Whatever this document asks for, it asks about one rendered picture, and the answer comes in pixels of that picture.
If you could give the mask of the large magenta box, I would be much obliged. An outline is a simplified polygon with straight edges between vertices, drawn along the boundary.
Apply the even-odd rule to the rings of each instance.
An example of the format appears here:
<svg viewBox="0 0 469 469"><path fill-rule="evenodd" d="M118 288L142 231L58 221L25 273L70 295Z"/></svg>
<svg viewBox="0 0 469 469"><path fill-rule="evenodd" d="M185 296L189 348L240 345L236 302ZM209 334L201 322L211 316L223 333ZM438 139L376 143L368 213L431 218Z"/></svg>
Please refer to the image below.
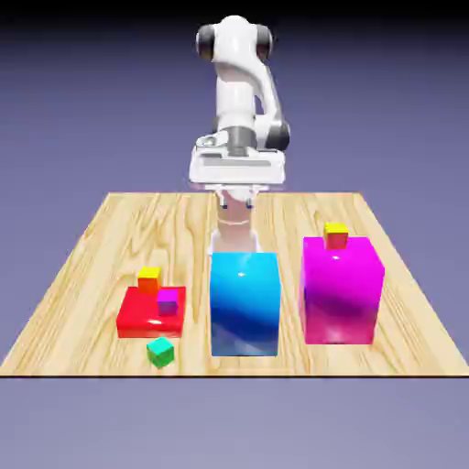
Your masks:
<svg viewBox="0 0 469 469"><path fill-rule="evenodd" d="M300 271L300 318L306 344L371 344L385 268L363 236L330 250L305 237Z"/></svg>

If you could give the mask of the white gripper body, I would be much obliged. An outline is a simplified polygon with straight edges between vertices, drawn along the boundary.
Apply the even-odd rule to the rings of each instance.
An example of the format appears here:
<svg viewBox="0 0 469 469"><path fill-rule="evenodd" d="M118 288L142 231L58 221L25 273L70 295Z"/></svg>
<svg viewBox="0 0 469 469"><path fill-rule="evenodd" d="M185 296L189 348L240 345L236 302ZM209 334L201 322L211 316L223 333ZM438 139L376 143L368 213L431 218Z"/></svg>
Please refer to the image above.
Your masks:
<svg viewBox="0 0 469 469"><path fill-rule="evenodd" d="M285 155L277 150L247 149L247 157L228 154L226 147L195 147L189 180L198 186L278 186L285 182Z"/></svg>

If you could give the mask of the small green cube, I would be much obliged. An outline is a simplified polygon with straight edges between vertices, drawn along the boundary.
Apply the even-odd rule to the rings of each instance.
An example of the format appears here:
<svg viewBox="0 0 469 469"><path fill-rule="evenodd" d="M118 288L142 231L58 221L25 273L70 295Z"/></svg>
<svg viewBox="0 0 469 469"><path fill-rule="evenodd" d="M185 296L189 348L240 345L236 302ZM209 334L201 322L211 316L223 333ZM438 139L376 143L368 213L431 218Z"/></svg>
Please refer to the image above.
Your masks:
<svg viewBox="0 0 469 469"><path fill-rule="evenodd" d="M159 337L147 344L147 358L160 369L174 361L174 346L166 337Z"/></svg>

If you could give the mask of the large red box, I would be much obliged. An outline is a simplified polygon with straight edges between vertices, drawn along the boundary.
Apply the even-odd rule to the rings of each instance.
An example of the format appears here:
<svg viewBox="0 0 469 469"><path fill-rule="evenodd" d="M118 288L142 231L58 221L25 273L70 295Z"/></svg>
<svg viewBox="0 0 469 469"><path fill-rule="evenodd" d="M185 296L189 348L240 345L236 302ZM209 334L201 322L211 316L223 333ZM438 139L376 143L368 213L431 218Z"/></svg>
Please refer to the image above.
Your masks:
<svg viewBox="0 0 469 469"><path fill-rule="evenodd" d="M160 306L163 299L175 300L173 314L164 312ZM158 296L151 296L138 287L128 287L116 317L119 338L157 338L159 336L180 338L183 331L186 288L162 287Z"/></svg>

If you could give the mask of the small yellow cube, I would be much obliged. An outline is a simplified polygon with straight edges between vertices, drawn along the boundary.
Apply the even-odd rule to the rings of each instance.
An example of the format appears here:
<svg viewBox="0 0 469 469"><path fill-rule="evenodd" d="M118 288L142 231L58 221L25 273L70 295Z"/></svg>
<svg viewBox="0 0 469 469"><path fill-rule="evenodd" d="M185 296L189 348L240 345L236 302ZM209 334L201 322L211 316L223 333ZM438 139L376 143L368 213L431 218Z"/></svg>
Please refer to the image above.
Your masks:
<svg viewBox="0 0 469 469"><path fill-rule="evenodd" d="M325 248L328 250L341 250L347 246L349 236L348 228L342 223L326 223L323 229Z"/></svg>
<svg viewBox="0 0 469 469"><path fill-rule="evenodd" d="M150 296L157 296L161 285L160 277L160 267L142 267L137 276L139 291Z"/></svg>

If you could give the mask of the small purple cube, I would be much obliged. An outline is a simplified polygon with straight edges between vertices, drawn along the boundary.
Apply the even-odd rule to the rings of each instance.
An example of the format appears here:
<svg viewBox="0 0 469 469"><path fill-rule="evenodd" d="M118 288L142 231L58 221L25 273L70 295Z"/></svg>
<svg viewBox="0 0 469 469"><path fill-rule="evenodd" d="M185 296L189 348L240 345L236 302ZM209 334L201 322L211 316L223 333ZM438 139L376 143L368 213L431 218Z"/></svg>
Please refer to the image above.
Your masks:
<svg viewBox="0 0 469 469"><path fill-rule="evenodd" d="M161 288L157 295L158 314L174 316L178 314L179 291L177 288Z"/></svg>

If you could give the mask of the large blue box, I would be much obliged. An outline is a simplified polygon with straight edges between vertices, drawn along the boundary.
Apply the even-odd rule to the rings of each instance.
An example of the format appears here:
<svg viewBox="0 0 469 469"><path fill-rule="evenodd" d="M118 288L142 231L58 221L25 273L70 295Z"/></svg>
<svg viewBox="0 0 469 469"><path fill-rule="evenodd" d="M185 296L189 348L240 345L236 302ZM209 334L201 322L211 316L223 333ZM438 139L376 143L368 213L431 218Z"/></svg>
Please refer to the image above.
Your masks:
<svg viewBox="0 0 469 469"><path fill-rule="evenodd" d="M214 253L210 275L212 355L276 356L280 298L275 253Z"/></svg>

